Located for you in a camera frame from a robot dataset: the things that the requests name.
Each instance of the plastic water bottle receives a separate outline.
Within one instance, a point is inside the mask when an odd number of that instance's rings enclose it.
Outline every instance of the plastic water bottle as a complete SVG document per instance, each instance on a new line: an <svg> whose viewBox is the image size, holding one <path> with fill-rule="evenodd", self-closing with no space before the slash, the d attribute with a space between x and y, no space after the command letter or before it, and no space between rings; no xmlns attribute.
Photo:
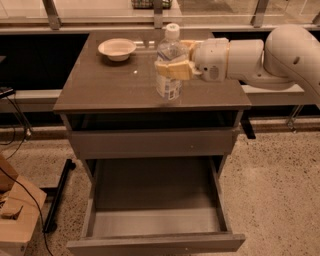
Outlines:
<svg viewBox="0 0 320 256"><path fill-rule="evenodd" d="M180 43L180 27L170 23L166 27L165 38L158 45L158 61L177 63L189 58L189 49ZM181 93L182 81L157 74L157 91L167 100L174 100Z"/></svg>

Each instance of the terrazzo floor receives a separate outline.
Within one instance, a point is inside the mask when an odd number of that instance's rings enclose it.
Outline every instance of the terrazzo floor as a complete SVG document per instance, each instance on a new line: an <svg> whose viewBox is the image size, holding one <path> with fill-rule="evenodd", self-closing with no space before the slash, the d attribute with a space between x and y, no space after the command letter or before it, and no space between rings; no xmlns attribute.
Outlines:
<svg viewBox="0 0 320 256"><path fill-rule="evenodd" d="M256 140L239 135L220 184L233 232L245 234L246 241L236 253L214 255L319 255L320 119L298 119L295 134L283 123L253 120ZM17 148L20 135L10 146L0 146L5 157ZM10 131L0 129L0 136L9 138ZM67 179L57 230L47 235L55 256L72 255L66 243L80 237L90 190L86 172L75 159L63 127L35 128L32 139L9 159L18 173L39 187L50 187L58 183L67 158L77 167ZM44 215L49 204L43 208ZM40 224L25 255L49 255Z"/></svg>

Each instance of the cabinet top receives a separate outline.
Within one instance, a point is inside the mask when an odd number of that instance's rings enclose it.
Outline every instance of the cabinet top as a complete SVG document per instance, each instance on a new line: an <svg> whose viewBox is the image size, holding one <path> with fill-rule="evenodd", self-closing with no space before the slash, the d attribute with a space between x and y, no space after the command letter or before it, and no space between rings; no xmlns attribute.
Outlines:
<svg viewBox="0 0 320 256"><path fill-rule="evenodd" d="M186 31L182 38L203 40L208 31ZM137 44L124 62L112 62L98 52L101 42L127 38ZM249 99L238 81L184 81L180 97L166 101L156 91L154 61L162 30L91 32L58 98L56 113L152 112L248 109Z"/></svg>

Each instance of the cardboard box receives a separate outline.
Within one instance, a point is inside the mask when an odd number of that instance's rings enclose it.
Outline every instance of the cardboard box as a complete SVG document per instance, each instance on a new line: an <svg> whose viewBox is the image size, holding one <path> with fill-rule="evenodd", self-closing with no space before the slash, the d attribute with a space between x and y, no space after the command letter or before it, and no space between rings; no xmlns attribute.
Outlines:
<svg viewBox="0 0 320 256"><path fill-rule="evenodd" d="M46 199L46 193L25 177L18 175L2 156L0 157L0 167L25 186L41 209ZM24 188L6 177L1 170L0 186L1 189L11 189L7 201L0 209L2 216L0 218L0 256L23 256L37 224L39 209ZM21 212L16 220L4 218L4 216L19 212L20 209Z"/></svg>

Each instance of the bottle cap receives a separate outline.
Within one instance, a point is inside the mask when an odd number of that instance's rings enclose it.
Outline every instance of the bottle cap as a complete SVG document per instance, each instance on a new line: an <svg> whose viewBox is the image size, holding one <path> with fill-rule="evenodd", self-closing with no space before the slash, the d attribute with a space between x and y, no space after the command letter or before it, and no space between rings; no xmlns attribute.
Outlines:
<svg viewBox="0 0 320 256"><path fill-rule="evenodd" d="M179 39L180 27L178 24L170 23L166 27L165 37L167 39Z"/></svg>

